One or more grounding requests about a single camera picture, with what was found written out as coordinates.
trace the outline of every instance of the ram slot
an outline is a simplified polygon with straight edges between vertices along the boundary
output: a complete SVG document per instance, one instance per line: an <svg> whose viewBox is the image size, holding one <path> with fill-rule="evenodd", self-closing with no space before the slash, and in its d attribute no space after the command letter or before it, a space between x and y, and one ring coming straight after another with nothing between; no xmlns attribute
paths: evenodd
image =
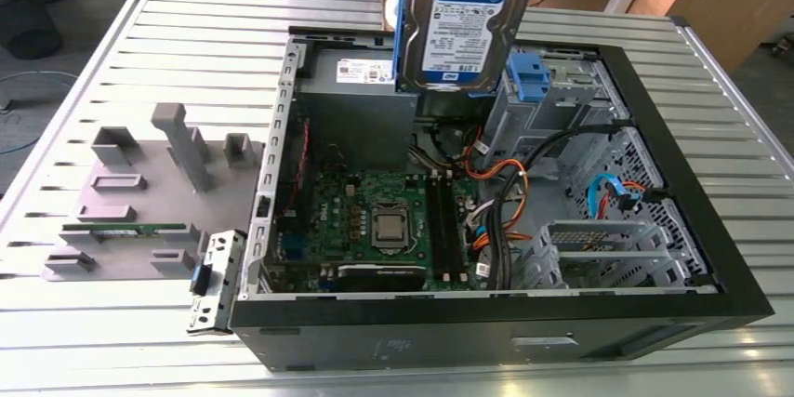
<svg viewBox="0 0 794 397"><path fill-rule="evenodd" d="M451 188L451 179L440 179L438 184L439 202L442 206L440 219L438 220L444 232L444 252L450 277L454 282L467 280L463 265L463 251L461 249L461 228L458 225L458 206Z"/></svg>
<svg viewBox="0 0 794 397"><path fill-rule="evenodd" d="M424 193L427 197L427 226L431 232L432 248L432 277L438 281L450 280L450 251L444 239L444 225L442 225L443 207L440 203L439 179L427 179Z"/></svg>

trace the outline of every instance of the floor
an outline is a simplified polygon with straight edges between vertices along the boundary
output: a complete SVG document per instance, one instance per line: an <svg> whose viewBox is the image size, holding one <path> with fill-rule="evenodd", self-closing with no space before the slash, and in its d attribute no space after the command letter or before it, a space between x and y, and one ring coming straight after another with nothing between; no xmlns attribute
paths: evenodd
<svg viewBox="0 0 794 397"><path fill-rule="evenodd" d="M60 52L43 60L15 60L0 49L0 78L37 70L79 74L124 0L62 0L48 6L63 34ZM779 60L759 49L734 74L734 81L767 120L771 130L794 151L794 58ZM68 78L27 76L3 83L1 93L15 101L11 112L0 114L0 152L35 140L57 110ZM0 154L0 194L7 190L25 161L29 148Z"/></svg>

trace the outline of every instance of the hard drive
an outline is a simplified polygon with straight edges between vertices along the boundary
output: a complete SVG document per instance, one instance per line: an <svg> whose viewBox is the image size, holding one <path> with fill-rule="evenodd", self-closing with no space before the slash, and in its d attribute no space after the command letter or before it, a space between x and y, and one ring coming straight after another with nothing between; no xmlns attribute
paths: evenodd
<svg viewBox="0 0 794 397"><path fill-rule="evenodd" d="M529 0L403 0L400 88L497 87Z"/></svg>

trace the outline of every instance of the blue latch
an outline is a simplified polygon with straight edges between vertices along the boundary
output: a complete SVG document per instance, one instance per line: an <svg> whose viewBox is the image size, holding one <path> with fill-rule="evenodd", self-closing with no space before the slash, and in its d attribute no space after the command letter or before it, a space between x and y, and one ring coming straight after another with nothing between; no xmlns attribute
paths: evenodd
<svg viewBox="0 0 794 397"><path fill-rule="evenodd" d="M535 53L511 53L507 59L510 77L519 87L521 102L542 102L551 88L551 71Z"/></svg>

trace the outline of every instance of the green circuit board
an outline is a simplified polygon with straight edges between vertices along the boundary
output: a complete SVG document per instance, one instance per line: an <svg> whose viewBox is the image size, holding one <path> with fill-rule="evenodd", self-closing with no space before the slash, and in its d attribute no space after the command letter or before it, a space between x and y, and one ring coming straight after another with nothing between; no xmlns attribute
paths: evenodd
<svg viewBox="0 0 794 397"><path fill-rule="evenodd" d="M443 282L432 275L432 247L428 229L424 175L328 173L316 179L311 200L308 233L282 234L286 258L295 264L378 263L415 265L427 269L427 290L467 290L467 283ZM470 179L452 183L455 205L463 218L467 201L474 199L475 185ZM408 243L402 248L378 248L372 237L374 213L404 213ZM465 253L463 236L461 250ZM288 269L294 292L322 291L319 269Z"/></svg>

